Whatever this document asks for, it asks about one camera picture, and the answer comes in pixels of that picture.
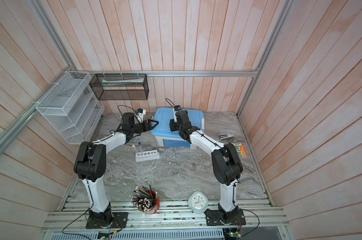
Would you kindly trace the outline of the blue plastic bin lid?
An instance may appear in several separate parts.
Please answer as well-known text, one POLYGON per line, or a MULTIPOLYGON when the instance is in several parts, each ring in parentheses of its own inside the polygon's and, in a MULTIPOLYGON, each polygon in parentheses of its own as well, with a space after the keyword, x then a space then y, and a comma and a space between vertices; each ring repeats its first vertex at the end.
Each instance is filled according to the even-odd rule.
MULTIPOLYGON (((192 126, 197 126, 204 131, 204 113, 196 110, 187 111, 192 126)), ((183 141, 179 132, 171 132, 170 120, 172 119, 174 119, 173 108, 157 109, 154 120, 159 124, 151 130, 151 134, 156 138, 159 145, 163 144, 163 140, 183 141)))

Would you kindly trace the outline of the white plastic storage bin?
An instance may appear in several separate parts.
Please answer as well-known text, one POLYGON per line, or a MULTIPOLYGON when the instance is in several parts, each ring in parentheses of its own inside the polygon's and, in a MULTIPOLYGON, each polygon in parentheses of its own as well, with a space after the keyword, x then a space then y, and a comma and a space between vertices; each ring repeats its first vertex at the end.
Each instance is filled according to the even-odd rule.
POLYGON ((166 148, 176 148, 176 149, 187 149, 187 150, 196 150, 197 146, 190 144, 182 137, 180 137, 179 132, 171 132, 170 130, 170 120, 155 120, 159 121, 159 125, 151 130, 151 134, 155 137, 157 144, 160 147, 166 148))

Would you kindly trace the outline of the blue capped test tube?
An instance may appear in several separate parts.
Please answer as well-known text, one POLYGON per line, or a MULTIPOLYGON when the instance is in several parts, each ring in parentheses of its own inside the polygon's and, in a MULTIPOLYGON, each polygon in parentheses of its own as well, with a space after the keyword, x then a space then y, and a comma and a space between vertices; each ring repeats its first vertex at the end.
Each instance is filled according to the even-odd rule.
POLYGON ((138 145, 139 145, 139 152, 140 152, 140 155, 143 155, 142 143, 141 143, 141 142, 139 142, 139 143, 138 143, 138 145))

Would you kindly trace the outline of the white test tube rack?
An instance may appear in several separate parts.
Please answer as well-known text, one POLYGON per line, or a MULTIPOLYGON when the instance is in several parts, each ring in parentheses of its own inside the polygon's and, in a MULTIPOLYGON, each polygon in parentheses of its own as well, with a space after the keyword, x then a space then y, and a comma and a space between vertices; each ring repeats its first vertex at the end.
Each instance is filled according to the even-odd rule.
POLYGON ((159 158, 160 158, 160 153, 158 152, 158 150, 138 152, 135 155, 135 160, 137 163, 157 160, 159 158))

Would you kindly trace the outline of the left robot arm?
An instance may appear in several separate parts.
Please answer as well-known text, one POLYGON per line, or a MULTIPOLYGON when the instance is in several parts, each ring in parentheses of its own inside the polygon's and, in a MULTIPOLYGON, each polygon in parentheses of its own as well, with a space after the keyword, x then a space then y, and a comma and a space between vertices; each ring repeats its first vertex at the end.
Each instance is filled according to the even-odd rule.
POLYGON ((107 228, 113 222, 111 204, 104 187, 107 153, 159 124, 155 120, 144 120, 144 116, 143 109, 124 113, 119 126, 109 136, 93 142, 82 142, 80 145, 74 172, 82 180, 88 194, 89 220, 101 228, 107 228))

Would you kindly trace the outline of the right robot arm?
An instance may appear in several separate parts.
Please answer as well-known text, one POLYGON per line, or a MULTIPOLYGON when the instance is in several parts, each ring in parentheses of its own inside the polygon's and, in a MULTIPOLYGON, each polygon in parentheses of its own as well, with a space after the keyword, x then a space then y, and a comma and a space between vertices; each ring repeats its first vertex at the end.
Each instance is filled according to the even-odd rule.
POLYGON ((188 112, 179 106, 174 107, 174 119, 170 120, 172 132, 179 132, 180 137, 211 155, 213 173, 220 183, 220 201, 218 210, 206 210, 206 217, 221 224, 239 222, 242 210, 236 204, 237 185, 243 172, 243 165, 233 144, 223 144, 206 135, 200 128, 193 126, 188 112))

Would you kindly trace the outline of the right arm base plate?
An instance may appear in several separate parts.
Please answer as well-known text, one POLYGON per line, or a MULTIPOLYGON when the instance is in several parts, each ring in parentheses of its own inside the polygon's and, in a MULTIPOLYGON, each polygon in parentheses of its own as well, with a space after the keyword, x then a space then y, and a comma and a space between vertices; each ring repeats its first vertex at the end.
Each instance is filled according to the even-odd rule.
POLYGON ((206 224, 208 226, 223 226, 223 225, 246 225, 245 216, 243 210, 234 209, 231 212, 225 212, 224 210, 210 210, 207 209, 204 212, 206 216, 206 224))

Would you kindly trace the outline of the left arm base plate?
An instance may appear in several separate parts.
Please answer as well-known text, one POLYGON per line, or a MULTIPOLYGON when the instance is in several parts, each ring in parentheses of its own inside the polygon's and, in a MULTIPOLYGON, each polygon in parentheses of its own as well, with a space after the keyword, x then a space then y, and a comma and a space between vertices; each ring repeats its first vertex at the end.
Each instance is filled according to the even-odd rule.
POLYGON ((86 229, 118 228, 123 229, 127 225, 128 212, 93 213, 90 212, 86 229))

